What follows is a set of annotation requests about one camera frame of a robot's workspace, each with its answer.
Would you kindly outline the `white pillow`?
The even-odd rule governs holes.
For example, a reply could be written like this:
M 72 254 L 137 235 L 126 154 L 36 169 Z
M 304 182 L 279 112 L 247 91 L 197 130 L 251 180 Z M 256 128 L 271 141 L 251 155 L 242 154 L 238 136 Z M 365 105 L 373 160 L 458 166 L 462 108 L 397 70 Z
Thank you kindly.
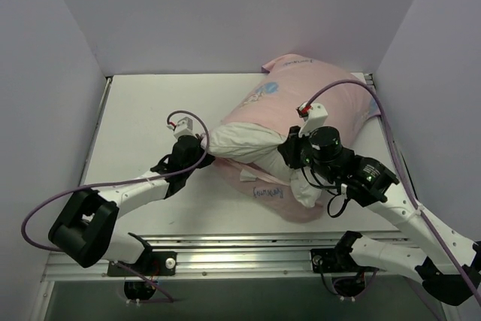
M 322 190 L 288 167 L 277 147 L 286 137 L 252 123 L 229 123 L 210 130 L 202 141 L 216 158 L 220 175 L 236 190 L 277 212 L 302 212 L 321 206 Z

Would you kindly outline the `purple Elsa print pillowcase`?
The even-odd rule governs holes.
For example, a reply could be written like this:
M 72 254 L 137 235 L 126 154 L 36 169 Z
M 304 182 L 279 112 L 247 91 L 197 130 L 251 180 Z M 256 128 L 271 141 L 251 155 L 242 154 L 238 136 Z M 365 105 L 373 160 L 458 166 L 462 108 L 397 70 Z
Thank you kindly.
M 379 114 L 371 94 L 336 65 L 288 54 L 263 65 L 267 75 L 210 130 L 203 144 L 223 177 L 283 219 L 308 223 L 322 216 L 323 191 L 312 176 L 290 168 L 278 151 L 289 135 L 304 140 L 321 126 L 335 127 L 342 145 Z

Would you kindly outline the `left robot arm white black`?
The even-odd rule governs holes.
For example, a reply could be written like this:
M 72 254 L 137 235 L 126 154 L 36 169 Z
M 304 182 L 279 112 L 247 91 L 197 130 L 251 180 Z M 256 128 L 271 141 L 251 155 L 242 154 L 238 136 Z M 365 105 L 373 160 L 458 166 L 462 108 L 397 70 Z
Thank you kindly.
M 131 182 L 73 192 L 50 228 L 48 239 L 83 268 L 104 259 L 123 263 L 134 275 L 146 274 L 154 263 L 152 246 L 132 232 L 117 232 L 117 220 L 175 195 L 195 170 L 214 160 L 199 138 L 181 136 L 168 155 Z

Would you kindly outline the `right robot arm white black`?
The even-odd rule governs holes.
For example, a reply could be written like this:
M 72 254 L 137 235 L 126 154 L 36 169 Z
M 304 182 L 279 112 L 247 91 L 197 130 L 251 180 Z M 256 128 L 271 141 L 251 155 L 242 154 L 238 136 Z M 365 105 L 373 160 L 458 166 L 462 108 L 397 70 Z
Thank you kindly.
M 480 297 L 479 243 L 448 227 L 418 201 L 388 195 L 388 189 L 399 183 L 396 174 L 378 160 L 344 147 L 336 128 L 323 126 L 302 135 L 300 127 L 293 126 L 277 149 L 289 167 L 323 178 L 326 189 L 378 214 L 415 245 L 402 247 L 347 231 L 334 247 L 337 267 L 401 275 L 452 306 Z

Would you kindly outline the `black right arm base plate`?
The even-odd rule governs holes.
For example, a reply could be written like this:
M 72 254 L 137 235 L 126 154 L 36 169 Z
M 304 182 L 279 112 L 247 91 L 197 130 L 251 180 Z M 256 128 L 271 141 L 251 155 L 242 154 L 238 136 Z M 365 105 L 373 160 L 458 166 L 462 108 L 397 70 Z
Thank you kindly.
M 355 264 L 341 264 L 333 248 L 310 250 L 311 268 L 315 274 L 374 272 L 375 268 Z

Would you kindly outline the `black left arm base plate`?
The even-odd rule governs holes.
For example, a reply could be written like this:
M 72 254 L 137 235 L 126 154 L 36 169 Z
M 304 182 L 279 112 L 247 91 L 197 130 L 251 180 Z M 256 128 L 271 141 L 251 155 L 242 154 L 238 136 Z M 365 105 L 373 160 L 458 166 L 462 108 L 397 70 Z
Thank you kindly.
M 111 252 L 103 259 L 109 261 L 109 277 L 174 276 L 177 267 L 177 253 L 171 250 Z

